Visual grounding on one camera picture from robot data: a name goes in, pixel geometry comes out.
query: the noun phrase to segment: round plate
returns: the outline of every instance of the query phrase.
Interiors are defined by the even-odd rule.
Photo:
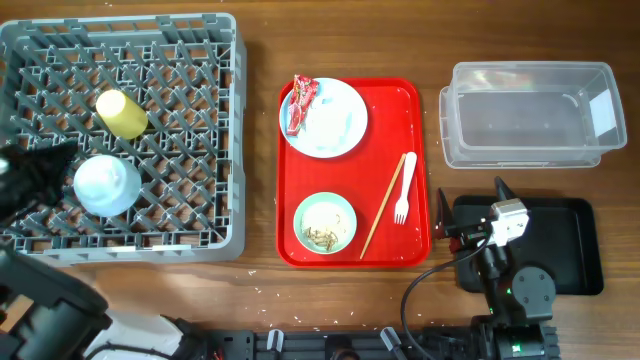
[[[304,213],[313,205],[323,202],[328,202],[339,206],[342,211],[347,214],[347,221],[350,224],[349,229],[347,229],[345,239],[336,244],[336,246],[330,251],[327,251],[325,248],[314,244],[302,231],[302,216],[304,215]],[[296,213],[293,215],[293,231],[295,232],[298,241],[300,241],[302,246],[307,248],[309,251],[321,255],[335,254],[338,251],[346,248],[351,240],[353,240],[353,237],[356,234],[357,227],[358,221],[356,218],[356,212],[353,210],[351,204],[349,204],[349,202],[342,196],[329,192],[316,193],[304,199],[298,206],[298,209],[296,209]]]
[[[307,119],[314,117],[312,112],[324,108],[332,113],[339,114],[340,118],[346,118],[344,134],[339,138],[333,138],[329,142],[319,139],[307,133],[306,124],[297,136],[287,135],[287,126],[291,116],[289,114],[289,102],[291,91],[280,105],[280,131],[289,144],[301,153],[315,158],[332,158],[340,156],[353,149],[364,136],[367,130],[367,107],[358,92],[351,86],[336,79],[317,78],[318,93],[307,112]]]

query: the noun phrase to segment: wire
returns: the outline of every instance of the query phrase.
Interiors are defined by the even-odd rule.
[[[420,351],[422,356],[424,356],[428,360],[438,360],[438,359],[435,356],[429,354],[427,350],[425,350],[422,346],[420,346],[420,344],[418,344],[416,339],[413,338],[413,335],[411,335],[411,332],[409,331],[409,325],[407,324],[407,314],[405,313],[405,310],[407,307],[407,299],[409,298],[411,291],[413,291],[413,288],[415,288],[422,280],[426,279],[427,276],[433,273],[437,273],[438,271],[442,271],[450,266],[453,266],[458,263],[471,259],[472,257],[481,253],[482,250],[486,249],[487,245],[489,245],[489,239],[486,239],[484,243],[479,248],[477,248],[474,252],[464,257],[461,257],[460,259],[451,260],[444,264],[440,264],[434,268],[431,268],[430,270],[427,270],[425,273],[423,273],[422,275],[418,276],[415,280],[413,280],[411,285],[409,285],[407,290],[405,290],[404,295],[402,296],[402,302],[400,303],[400,318],[402,319],[402,327],[404,328],[404,333],[407,334],[407,337],[409,338],[409,341],[411,342],[411,344],[416,349],[418,349],[418,351]]]
[[[138,347],[135,347],[135,346],[106,343],[104,345],[100,345],[97,348],[93,349],[93,351],[91,353],[89,353],[89,355],[87,355],[85,360],[91,360],[96,355],[98,355],[99,353],[101,353],[101,352],[103,352],[105,350],[128,351],[128,352],[134,352],[134,353],[139,353],[139,354],[154,355],[154,356],[161,357],[163,359],[168,359],[168,360],[171,360],[173,358],[171,355],[167,355],[165,353],[161,353],[161,352],[159,352],[157,350],[153,350],[153,349],[143,349],[143,348],[138,348]]]

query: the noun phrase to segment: small bowl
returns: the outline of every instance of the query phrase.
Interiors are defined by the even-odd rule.
[[[334,247],[330,251],[327,251],[326,248],[314,244],[313,241],[311,241],[311,239],[309,239],[304,234],[302,229],[302,218],[304,213],[313,205],[323,202],[331,203],[340,207],[342,211],[344,211],[347,215],[346,221],[349,224],[345,238],[334,245]],[[338,251],[346,248],[347,245],[351,243],[351,240],[353,240],[353,237],[356,234],[357,225],[358,222],[356,219],[356,212],[353,210],[351,204],[349,204],[349,202],[342,196],[329,192],[316,193],[304,199],[298,206],[296,213],[293,215],[293,231],[296,233],[298,241],[300,241],[302,246],[307,248],[307,250],[320,255],[335,254]]]

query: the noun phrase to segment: wooden table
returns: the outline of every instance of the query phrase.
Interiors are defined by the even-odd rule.
[[[420,267],[385,271],[300,271],[274,247],[277,96],[295,73],[323,77],[398,76],[420,90],[429,189],[450,199],[492,192],[501,176],[518,194],[582,197],[595,208],[605,290],[559,296],[553,324],[564,359],[640,357],[640,5],[633,1],[240,1],[23,0],[0,2],[0,20],[229,12],[249,56],[244,123],[247,245],[224,264],[105,264],[71,273],[118,310],[183,317],[207,327],[268,330],[399,326],[409,282],[451,258],[438,242]],[[439,144],[438,93],[460,61],[604,61],[613,68],[629,143],[583,170],[453,170]],[[431,197],[432,215],[434,198]],[[413,326],[467,324],[487,312],[482,295],[457,288],[452,270],[410,299]]]

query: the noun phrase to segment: wooden chopstick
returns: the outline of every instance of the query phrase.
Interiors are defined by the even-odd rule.
[[[380,216],[382,216],[384,207],[385,205],[387,205],[387,200],[389,200],[389,195],[391,195],[391,190],[393,190],[393,185],[395,185],[396,180],[398,179],[398,174],[400,174],[400,169],[402,169],[402,164],[404,164],[404,159],[406,157],[407,157],[407,154],[402,154],[402,157],[400,157],[400,162],[398,163],[396,172],[393,174],[393,178],[391,179],[391,183],[389,184],[387,193],[384,194],[384,199],[382,199],[382,204],[380,205],[380,209],[378,210],[378,215],[376,215],[376,219],[373,221],[373,226],[371,226],[371,230],[369,231],[369,236],[367,237],[367,242],[364,244],[364,249],[362,249],[362,254],[360,254],[360,260],[362,260],[362,258],[364,257],[364,253],[367,252],[367,248],[369,247],[369,243],[371,242],[373,233],[376,231],[376,227],[378,226],[378,221],[380,221]]]

